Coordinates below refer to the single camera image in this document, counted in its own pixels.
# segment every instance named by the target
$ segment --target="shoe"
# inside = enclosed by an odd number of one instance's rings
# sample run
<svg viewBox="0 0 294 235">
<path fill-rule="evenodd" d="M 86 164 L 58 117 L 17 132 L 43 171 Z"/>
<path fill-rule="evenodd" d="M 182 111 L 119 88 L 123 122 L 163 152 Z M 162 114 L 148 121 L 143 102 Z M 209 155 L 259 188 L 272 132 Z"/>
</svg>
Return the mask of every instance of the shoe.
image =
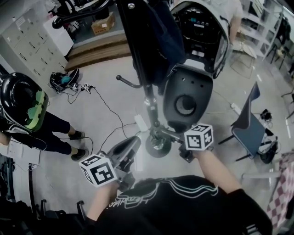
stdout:
<svg viewBox="0 0 294 235">
<path fill-rule="evenodd" d="M 69 134 L 69 139 L 70 140 L 79 140 L 85 137 L 85 133 L 83 131 L 75 131 L 74 134 Z"/>
<path fill-rule="evenodd" d="M 72 160 L 73 161 L 78 161 L 83 157 L 87 157 L 88 155 L 89 155 L 89 150 L 87 150 L 87 149 L 78 149 L 78 153 L 72 155 Z"/>
</svg>

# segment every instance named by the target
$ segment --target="checkered cloth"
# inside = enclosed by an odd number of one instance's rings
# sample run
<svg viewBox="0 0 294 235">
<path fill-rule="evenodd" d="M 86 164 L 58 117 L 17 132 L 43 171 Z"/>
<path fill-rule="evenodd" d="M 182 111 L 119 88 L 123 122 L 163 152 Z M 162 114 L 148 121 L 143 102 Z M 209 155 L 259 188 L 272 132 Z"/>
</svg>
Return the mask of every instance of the checkered cloth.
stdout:
<svg viewBox="0 0 294 235">
<path fill-rule="evenodd" d="M 294 151 L 282 154 L 279 170 L 282 174 L 267 207 L 273 228 L 285 221 L 288 203 L 294 196 Z"/>
</svg>

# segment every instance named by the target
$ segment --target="blue chair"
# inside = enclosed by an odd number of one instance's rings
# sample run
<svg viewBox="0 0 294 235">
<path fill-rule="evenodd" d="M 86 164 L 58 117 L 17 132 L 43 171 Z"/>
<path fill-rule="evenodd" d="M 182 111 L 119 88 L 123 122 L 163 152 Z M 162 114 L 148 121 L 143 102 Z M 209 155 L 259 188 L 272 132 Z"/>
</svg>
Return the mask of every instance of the blue chair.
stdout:
<svg viewBox="0 0 294 235">
<path fill-rule="evenodd" d="M 237 159 L 236 162 L 247 157 L 255 157 L 259 147 L 266 144 L 262 143 L 266 129 L 251 113 L 251 102 L 259 96 L 260 90 L 255 82 L 239 118 L 231 125 L 232 135 L 219 143 L 221 145 L 235 137 L 243 145 L 249 154 Z"/>
</svg>

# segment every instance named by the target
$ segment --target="cardboard box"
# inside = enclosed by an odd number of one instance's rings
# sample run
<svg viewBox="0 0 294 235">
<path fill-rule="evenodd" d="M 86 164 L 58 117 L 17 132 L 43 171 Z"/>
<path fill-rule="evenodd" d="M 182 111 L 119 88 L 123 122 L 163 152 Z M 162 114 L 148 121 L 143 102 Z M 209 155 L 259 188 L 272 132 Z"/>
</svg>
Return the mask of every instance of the cardboard box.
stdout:
<svg viewBox="0 0 294 235">
<path fill-rule="evenodd" d="M 109 13 L 109 16 L 107 18 L 102 20 L 96 20 L 91 27 L 94 34 L 97 35 L 109 31 L 114 26 L 114 22 L 114 13 L 111 12 Z"/>
</svg>

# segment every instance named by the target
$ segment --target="black helmet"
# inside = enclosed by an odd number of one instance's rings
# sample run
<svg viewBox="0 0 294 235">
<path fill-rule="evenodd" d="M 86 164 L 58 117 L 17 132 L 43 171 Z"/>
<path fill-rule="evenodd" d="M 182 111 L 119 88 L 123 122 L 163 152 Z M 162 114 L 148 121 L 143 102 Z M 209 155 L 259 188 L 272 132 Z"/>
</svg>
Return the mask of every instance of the black helmet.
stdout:
<svg viewBox="0 0 294 235">
<path fill-rule="evenodd" d="M 6 75 L 0 101 L 8 121 L 31 131 L 42 126 L 48 95 L 28 76 L 22 73 Z"/>
</svg>

